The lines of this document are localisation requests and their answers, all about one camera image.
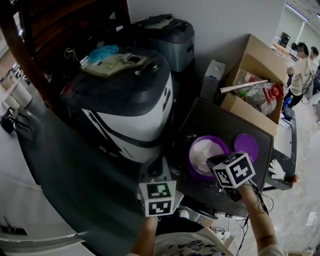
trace plastic bottle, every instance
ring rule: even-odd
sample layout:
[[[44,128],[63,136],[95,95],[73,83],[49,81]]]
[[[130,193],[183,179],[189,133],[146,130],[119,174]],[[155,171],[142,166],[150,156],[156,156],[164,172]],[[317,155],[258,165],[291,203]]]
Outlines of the plastic bottle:
[[[255,85],[246,95],[245,101],[265,116],[270,115],[276,108],[277,98],[281,87],[277,84],[263,83]]]
[[[292,95],[291,95],[289,98],[287,98],[287,99],[285,100],[285,102],[283,103],[283,108],[288,107],[289,104],[291,103],[292,99],[293,99],[293,96],[292,96]]]

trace purple bowl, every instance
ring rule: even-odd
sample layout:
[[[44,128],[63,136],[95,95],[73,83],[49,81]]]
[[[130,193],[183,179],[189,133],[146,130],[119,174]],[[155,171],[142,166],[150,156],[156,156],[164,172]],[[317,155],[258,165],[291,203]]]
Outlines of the purple bowl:
[[[248,153],[251,163],[257,159],[259,154],[259,147],[255,138],[246,133],[240,134],[235,138],[233,148],[234,152],[243,151]]]
[[[216,178],[215,176],[204,176],[204,175],[200,174],[200,173],[197,172],[196,169],[192,166],[191,161],[190,161],[190,151],[191,151],[191,148],[192,148],[196,143],[198,143],[198,142],[200,142],[200,141],[203,141],[203,140],[210,140],[210,141],[212,141],[212,142],[214,142],[214,143],[217,143],[217,144],[222,148],[222,150],[223,150],[223,152],[224,152],[225,154],[229,154],[230,152],[229,152],[229,148],[227,147],[226,143],[225,143],[222,139],[220,139],[220,138],[218,138],[218,137],[216,137],[216,136],[211,136],[211,135],[202,136],[202,137],[197,138],[197,139],[192,143],[192,145],[191,145],[191,147],[190,147],[190,149],[189,149],[189,152],[188,152],[188,157],[187,157],[187,166],[188,166],[188,169],[189,169],[190,173],[191,173],[195,178],[197,178],[197,179],[199,179],[199,180],[212,181],[212,180],[214,180],[214,179]]]

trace white t-shirt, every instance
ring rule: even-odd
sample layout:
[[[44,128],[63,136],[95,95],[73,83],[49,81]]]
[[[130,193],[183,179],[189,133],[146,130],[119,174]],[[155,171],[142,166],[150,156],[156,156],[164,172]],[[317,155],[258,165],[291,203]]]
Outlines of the white t-shirt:
[[[209,228],[198,232],[177,232],[155,237],[153,256],[234,256]],[[269,245],[258,256],[284,256],[278,245]]]
[[[317,65],[311,59],[303,58],[299,59],[292,68],[294,74],[290,85],[290,91],[293,95],[299,96],[303,94],[303,85],[310,83],[312,76],[315,75]]]

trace white glove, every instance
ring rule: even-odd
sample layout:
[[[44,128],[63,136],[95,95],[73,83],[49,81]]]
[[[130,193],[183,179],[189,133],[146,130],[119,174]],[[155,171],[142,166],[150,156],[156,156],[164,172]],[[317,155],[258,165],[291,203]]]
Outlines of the white glove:
[[[273,173],[271,178],[276,180],[283,180],[285,178],[286,173],[276,159],[272,160],[270,166],[271,167],[269,167],[269,171]]]

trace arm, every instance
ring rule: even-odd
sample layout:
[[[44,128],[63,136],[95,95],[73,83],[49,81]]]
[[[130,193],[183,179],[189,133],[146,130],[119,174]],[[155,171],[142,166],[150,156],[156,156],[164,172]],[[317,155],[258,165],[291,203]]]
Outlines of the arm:
[[[145,217],[131,252],[139,256],[153,256],[158,221]]]
[[[303,59],[299,59],[293,66],[290,66],[286,69],[287,74],[293,74],[296,75],[301,74],[306,69],[306,61]]]
[[[263,210],[253,188],[250,185],[243,184],[238,187],[238,191],[250,216],[258,253],[269,245],[277,245],[274,225],[271,218]]]

